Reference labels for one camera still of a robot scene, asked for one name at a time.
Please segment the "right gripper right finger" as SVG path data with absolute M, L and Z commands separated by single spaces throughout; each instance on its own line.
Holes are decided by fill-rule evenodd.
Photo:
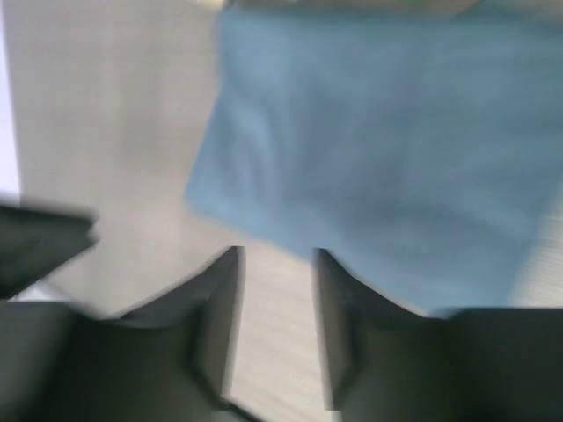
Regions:
M 315 254 L 325 393 L 345 421 L 559 421 L 560 309 L 419 316 Z

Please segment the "grey-blue t shirt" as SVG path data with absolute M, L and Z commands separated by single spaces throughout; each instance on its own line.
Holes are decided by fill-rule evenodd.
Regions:
M 415 308 L 507 307 L 562 187 L 562 21 L 230 5 L 186 185 Z

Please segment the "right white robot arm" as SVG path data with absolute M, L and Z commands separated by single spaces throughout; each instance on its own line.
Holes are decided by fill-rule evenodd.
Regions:
M 95 244 L 93 218 L 1 208 L 4 421 L 249 421 L 224 395 L 243 251 L 115 319 L 16 295 Z M 417 316 L 316 254 L 332 408 L 345 421 L 559 421 L 562 313 Z

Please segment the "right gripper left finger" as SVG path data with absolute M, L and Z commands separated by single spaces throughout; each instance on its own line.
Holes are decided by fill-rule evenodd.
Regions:
M 1 305 L 4 421 L 214 421 L 242 251 L 115 319 L 65 302 Z

